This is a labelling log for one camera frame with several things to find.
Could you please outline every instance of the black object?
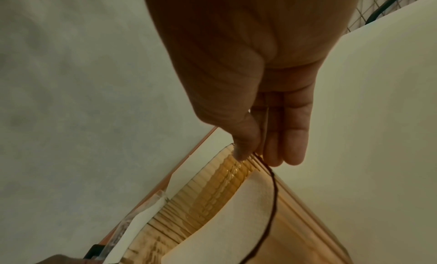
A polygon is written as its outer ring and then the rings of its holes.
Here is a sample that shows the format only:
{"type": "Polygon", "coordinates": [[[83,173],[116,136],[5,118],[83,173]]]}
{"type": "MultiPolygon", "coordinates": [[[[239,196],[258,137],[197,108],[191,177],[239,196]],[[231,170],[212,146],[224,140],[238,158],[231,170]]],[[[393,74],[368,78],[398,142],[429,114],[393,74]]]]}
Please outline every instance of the black object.
{"type": "Polygon", "coordinates": [[[105,245],[93,245],[83,259],[92,259],[93,257],[99,256],[102,253],[103,248],[105,248],[105,245]]]}
{"type": "Polygon", "coordinates": [[[397,0],[387,0],[376,11],[374,11],[366,21],[366,25],[374,22],[385,10],[393,5],[397,0]]]}

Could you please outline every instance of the amber container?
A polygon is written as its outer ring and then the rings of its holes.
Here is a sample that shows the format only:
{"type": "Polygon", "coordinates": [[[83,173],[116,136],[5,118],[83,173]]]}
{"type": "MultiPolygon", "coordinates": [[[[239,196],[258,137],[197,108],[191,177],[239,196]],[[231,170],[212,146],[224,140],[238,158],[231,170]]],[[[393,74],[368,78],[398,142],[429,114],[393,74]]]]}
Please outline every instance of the amber container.
{"type": "Polygon", "coordinates": [[[252,155],[238,162],[232,156],[233,149],[229,145],[220,151],[167,202],[134,239],[121,263],[160,264],[163,255],[210,221],[258,170],[274,185],[270,219],[256,246],[230,264],[352,264],[335,236],[262,158],[252,155]]]}

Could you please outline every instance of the metal grid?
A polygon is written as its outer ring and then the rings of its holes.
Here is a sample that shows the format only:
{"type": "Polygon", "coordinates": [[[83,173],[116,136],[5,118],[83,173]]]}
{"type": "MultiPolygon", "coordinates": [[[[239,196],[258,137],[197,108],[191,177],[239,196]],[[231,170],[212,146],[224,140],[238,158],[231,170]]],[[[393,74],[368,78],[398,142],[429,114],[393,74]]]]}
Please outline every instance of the metal grid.
{"type": "MultiPolygon", "coordinates": [[[[360,0],[348,24],[346,33],[350,33],[353,30],[364,26],[369,16],[386,1],[387,0],[360,0]]],[[[379,17],[392,13],[415,1],[417,0],[397,0],[396,3],[392,4],[379,17]]]]}

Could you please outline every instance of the human hand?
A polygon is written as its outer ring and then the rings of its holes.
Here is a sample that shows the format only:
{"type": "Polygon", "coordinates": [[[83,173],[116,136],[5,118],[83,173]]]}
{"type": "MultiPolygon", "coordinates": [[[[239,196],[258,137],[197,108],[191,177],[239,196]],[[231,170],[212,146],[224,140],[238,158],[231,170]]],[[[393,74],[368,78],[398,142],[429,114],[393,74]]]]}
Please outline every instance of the human hand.
{"type": "Polygon", "coordinates": [[[53,255],[37,264],[102,264],[103,260],[77,259],[65,255],[53,255]]]}
{"type": "Polygon", "coordinates": [[[317,71],[358,0],[146,2],[196,115],[232,134],[235,157],[300,164],[317,71]]]}

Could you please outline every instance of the concrete floor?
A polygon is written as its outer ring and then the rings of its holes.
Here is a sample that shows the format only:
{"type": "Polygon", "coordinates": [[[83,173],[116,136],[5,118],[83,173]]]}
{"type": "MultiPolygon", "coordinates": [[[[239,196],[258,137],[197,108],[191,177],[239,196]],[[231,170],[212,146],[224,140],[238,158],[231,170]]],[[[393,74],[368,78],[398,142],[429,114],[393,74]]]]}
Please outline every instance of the concrete floor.
{"type": "Polygon", "coordinates": [[[0,255],[83,257],[211,129],[143,0],[0,0],[0,255]]]}

